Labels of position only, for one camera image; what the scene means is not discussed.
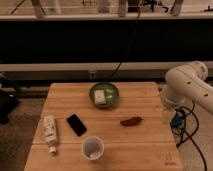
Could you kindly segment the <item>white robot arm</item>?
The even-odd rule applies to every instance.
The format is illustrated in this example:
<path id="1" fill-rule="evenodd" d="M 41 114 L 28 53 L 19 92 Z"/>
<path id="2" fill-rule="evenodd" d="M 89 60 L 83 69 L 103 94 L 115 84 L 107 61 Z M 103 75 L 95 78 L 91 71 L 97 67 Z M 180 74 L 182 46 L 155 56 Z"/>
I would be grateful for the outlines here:
<path id="1" fill-rule="evenodd" d="M 190 99 L 213 114 L 213 87 L 205 82 L 208 68 L 203 62 L 193 61 L 171 68 L 165 74 L 166 84 L 160 91 L 164 124 L 169 125 L 175 110 L 185 99 Z"/>

